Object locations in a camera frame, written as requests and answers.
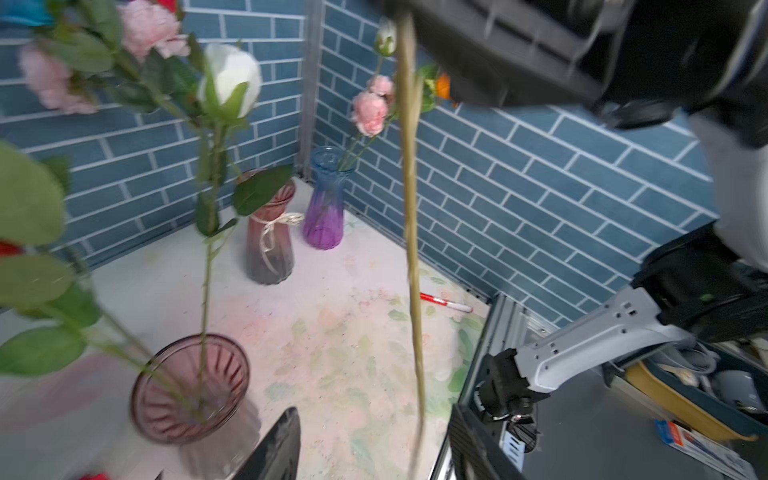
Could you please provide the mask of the orange rose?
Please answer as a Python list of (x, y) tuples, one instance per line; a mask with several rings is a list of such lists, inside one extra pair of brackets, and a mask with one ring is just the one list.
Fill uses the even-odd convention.
[(444, 102), (448, 102), (453, 108), (459, 105), (451, 94), (451, 79), (441, 67), (436, 64), (421, 66), (418, 75), (423, 86), (422, 113), (430, 112)]

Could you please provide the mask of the white rose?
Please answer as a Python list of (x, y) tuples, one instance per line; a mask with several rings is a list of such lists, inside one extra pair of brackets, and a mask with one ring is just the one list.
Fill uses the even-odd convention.
[(201, 72), (194, 91), (200, 109), (198, 192), (195, 207), (195, 225), (205, 237), (205, 267), (203, 277), (202, 316), (199, 364), (196, 373), (198, 408), (206, 405), (208, 380), (208, 329), (210, 298), (215, 258), (227, 241), (234, 220), (222, 224), (219, 194), (227, 183), (228, 171), (237, 177), (242, 171), (232, 164), (227, 153), (229, 137), (247, 124), (247, 117), (256, 107), (263, 78), (258, 60), (239, 46), (211, 43), (202, 48), (196, 38), (188, 39), (189, 61)]
[(382, 17), (375, 36), (374, 51), (382, 57), (391, 57), (397, 49), (397, 27), (393, 20)]

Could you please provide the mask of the pink glass vase with twine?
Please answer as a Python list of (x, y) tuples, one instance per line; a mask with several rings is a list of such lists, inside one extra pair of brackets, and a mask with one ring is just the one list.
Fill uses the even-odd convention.
[(293, 271), (290, 228), (304, 219), (301, 213), (287, 211), (295, 193), (295, 182), (288, 180), (269, 202), (248, 217), (245, 270), (257, 284), (279, 284)]

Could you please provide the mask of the pink rose single stem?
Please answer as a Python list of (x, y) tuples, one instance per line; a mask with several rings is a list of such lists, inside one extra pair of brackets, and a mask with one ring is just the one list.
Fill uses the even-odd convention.
[(12, 143), (2, 142), (1, 254), (15, 246), (88, 268), (75, 253), (60, 257), (49, 250), (65, 231), (69, 179), (67, 157), (37, 161)]

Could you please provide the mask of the blue rose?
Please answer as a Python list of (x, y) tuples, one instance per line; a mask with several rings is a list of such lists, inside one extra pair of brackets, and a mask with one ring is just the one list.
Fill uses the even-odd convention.
[(1, 0), (1, 22), (25, 27), (43, 27), (53, 23), (45, 0)]

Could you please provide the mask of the large pink rose spray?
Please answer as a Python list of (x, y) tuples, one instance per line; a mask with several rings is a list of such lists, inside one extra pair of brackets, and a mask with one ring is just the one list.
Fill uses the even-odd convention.
[(200, 71), (179, 1), (46, 1), (53, 23), (26, 27), (31, 40), (18, 65), (40, 103), (93, 114), (99, 92), (141, 114), (163, 110), (196, 121)]

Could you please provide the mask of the dark smoky glass vase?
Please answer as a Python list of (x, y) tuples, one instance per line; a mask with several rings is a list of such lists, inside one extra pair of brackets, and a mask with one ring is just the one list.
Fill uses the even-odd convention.
[(178, 449), (194, 479), (232, 479), (260, 440), (248, 398), (250, 362), (233, 339), (191, 335), (160, 350), (136, 379), (130, 400), (138, 433)]

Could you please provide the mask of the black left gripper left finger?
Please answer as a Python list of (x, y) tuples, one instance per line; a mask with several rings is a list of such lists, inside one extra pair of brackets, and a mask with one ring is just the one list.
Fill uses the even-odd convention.
[(248, 457), (233, 480), (294, 480), (301, 450), (300, 415), (287, 408)]

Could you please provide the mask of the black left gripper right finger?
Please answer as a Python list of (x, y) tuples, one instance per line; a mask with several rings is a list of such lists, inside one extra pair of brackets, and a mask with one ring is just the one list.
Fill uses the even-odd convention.
[(458, 480), (525, 479), (469, 408), (452, 406), (447, 434)]

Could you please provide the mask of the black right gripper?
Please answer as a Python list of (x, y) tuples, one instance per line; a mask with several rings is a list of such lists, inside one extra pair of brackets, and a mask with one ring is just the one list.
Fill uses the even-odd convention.
[(387, 1), (412, 16), (450, 96), (490, 108), (581, 105), (618, 129), (713, 109), (767, 125), (763, 1)]

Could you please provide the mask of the purple blue ribbed glass vase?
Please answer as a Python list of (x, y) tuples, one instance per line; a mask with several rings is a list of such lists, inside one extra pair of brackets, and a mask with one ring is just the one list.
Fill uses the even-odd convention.
[(354, 168), (338, 147), (316, 148), (310, 157), (314, 190), (303, 221), (307, 243), (319, 250), (337, 247), (344, 233), (344, 188)]

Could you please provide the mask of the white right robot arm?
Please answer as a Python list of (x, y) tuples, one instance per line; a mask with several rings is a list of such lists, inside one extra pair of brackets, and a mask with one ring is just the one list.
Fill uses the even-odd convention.
[(417, 252), (419, 120), (461, 129), (442, 248), (475, 288), (561, 322), (480, 379), (490, 417), (650, 346), (767, 327), (763, 1), (384, 1), (397, 24), (406, 245)]

